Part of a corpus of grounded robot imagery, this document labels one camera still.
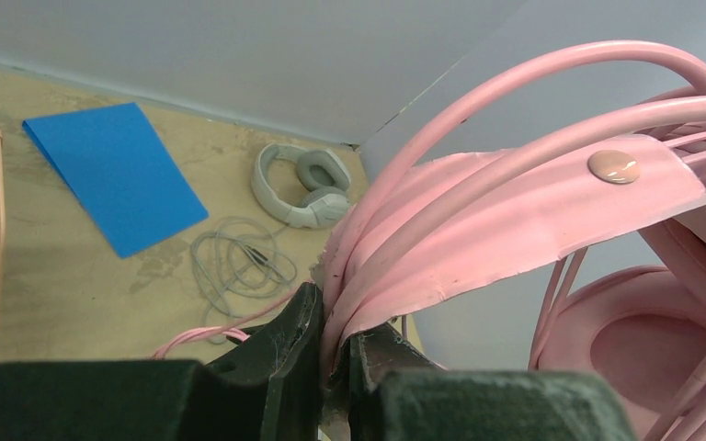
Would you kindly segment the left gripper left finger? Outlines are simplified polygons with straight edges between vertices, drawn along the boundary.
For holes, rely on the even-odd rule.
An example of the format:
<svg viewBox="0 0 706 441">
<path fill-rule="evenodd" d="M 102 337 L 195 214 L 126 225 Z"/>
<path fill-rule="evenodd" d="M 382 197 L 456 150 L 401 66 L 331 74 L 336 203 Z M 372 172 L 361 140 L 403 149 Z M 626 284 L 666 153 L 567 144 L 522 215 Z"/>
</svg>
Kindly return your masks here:
<svg viewBox="0 0 706 441">
<path fill-rule="evenodd" d="M 196 360 L 0 364 L 0 440 L 314 440 L 323 305 L 313 284 L 246 341 Z"/>
</svg>

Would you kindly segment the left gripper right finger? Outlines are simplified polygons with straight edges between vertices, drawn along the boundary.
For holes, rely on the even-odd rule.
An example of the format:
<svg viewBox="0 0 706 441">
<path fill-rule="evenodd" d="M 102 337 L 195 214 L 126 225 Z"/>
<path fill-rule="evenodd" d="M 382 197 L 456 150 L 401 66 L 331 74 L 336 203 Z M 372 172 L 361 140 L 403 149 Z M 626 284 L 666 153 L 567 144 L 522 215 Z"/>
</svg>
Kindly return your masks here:
<svg viewBox="0 0 706 441">
<path fill-rule="evenodd" d="M 633 440 L 588 374 L 444 370 L 390 325 L 350 337 L 338 374 L 354 440 Z"/>
</svg>

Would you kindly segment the pink wired headphones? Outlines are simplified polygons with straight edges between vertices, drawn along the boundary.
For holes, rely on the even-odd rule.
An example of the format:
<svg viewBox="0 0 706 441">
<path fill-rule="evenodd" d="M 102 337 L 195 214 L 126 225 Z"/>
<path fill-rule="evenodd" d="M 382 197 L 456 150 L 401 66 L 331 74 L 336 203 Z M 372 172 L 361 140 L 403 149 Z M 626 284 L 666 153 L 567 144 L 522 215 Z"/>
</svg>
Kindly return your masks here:
<svg viewBox="0 0 706 441">
<path fill-rule="evenodd" d="M 539 78 L 608 61 L 657 64 L 688 86 L 516 149 L 420 158 L 473 113 Z M 552 265 L 534 372 L 591 372 L 640 440 L 706 440 L 706 64 L 664 44 L 554 51 L 434 117 L 333 229 L 321 381 L 348 338 L 391 318 Z"/>
</svg>

